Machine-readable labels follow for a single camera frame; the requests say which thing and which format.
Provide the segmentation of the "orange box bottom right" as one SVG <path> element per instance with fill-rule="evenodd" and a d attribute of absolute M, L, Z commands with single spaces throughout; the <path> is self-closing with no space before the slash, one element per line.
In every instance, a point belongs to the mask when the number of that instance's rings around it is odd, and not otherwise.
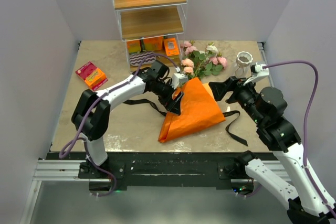
<path fill-rule="evenodd" d="M 165 53 L 168 57 L 172 59 L 180 58 L 180 49 L 177 44 L 176 38 L 167 38 L 163 40 L 163 45 L 165 49 Z"/>

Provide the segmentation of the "orange box bottom middle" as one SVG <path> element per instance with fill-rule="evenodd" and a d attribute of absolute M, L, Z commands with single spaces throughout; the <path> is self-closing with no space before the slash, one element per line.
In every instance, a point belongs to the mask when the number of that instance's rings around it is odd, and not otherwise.
<path fill-rule="evenodd" d="M 143 39 L 144 49 L 147 51 L 160 51 L 163 48 L 163 36 Z"/>

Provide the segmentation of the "white ribbed vase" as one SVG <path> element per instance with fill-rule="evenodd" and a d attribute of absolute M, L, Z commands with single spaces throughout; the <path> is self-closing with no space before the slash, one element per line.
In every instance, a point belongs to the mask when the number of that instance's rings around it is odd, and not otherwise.
<path fill-rule="evenodd" d="M 236 56 L 235 77 L 243 78 L 248 73 L 249 67 L 253 62 L 253 56 L 246 51 L 241 51 Z"/>

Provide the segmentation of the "pink orange snack box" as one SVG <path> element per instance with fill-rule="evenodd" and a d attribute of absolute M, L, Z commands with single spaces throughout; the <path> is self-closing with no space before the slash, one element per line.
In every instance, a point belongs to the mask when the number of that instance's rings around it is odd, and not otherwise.
<path fill-rule="evenodd" d="M 106 74 L 91 61 L 77 69 L 75 74 L 93 91 L 108 81 Z"/>

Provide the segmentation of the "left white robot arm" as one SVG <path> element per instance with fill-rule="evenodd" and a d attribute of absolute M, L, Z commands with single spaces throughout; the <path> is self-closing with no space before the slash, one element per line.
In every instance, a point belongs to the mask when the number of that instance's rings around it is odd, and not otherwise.
<path fill-rule="evenodd" d="M 137 69 L 125 80 L 103 90 L 85 90 L 77 103 L 71 121 L 77 133 L 84 137 L 92 164 L 90 171 L 97 178 L 108 174 L 109 165 L 103 136 L 108 129 L 110 112 L 131 98 L 146 92 L 152 92 L 168 112 L 181 114 L 181 101 L 184 93 L 180 91 L 175 97 L 177 88 L 188 81 L 187 75 L 179 67 L 176 73 L 166 80 L 169 67 L 160 61 L 155 61 L 150 67 Z"/>

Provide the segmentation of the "orange wrapping paper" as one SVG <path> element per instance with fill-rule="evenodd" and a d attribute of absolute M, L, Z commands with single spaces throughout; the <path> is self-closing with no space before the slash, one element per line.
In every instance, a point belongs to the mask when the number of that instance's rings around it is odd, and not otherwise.
<path fill-rule="evenodd" d="M 194 78 L 178 88 L 176 93 L 180 91 L 184 93 L 181 114 L 166 114 L 158 138 L 160 143 L 202 131 L 225 121 L 208 84 Z"/>

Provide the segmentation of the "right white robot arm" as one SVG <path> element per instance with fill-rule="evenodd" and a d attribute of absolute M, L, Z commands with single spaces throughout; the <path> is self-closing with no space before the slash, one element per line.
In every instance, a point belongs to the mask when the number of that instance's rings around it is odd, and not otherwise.
<path fill-rule="evenodd" d="M 290 178 L 286 182 L 269 170 L 255 154 L 246 151 L 236 157 L 234 173 L 239 178 L 255 179 L 284 206 L 292 223 L 329 223 L 335 211 L 335 200 L 323 188 L 315 172 L 306 173 L 309 165 L 303 159 L 304 146 L 295 127 L 285 119 L 287 107 L 283 93 L 274 87 L 260 92 L 246 78 L 230 77 L 224 82 L 210 82 L 214 99 L 220 101 L 226 93 L 227 103 L 237 102 L 256 123 L 259 139 L 280 161 Z"/>

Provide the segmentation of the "purple wavy sponge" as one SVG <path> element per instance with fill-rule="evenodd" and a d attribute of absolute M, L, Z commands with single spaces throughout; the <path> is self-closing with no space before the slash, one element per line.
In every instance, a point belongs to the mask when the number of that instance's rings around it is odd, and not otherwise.
<path fill-rule="evenodd" d="M 160 56 L 153 51 L 140 52 L 137 54 L 129 55 L 129 64 L 133 67 L 138 67 L 141 63 L 143 65 L 152 64 L 158 58 L 160 58 Z"/>

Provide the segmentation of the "orange box bottom left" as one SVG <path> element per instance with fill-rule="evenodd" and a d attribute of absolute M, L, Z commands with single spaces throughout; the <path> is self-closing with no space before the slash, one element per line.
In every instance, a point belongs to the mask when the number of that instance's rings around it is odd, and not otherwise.
<path fill-rule="evenodd" d="M 129 54 L 134 54 L 141 51 L 141 43 L 139 40 L 127 41 L 126 45 Z"/>

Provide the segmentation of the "pink flower bouquet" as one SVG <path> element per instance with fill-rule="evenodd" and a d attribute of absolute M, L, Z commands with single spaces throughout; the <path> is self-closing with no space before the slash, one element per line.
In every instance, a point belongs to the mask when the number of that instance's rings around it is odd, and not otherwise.
<path fill-rule="evenodd" d="M 184 41 L 181 67 L 189 79 L 217 76 L 227 68 L 227 59 L 214 42 L 209 42 L 205 50 L 198 50 L 195 41 Z"/>

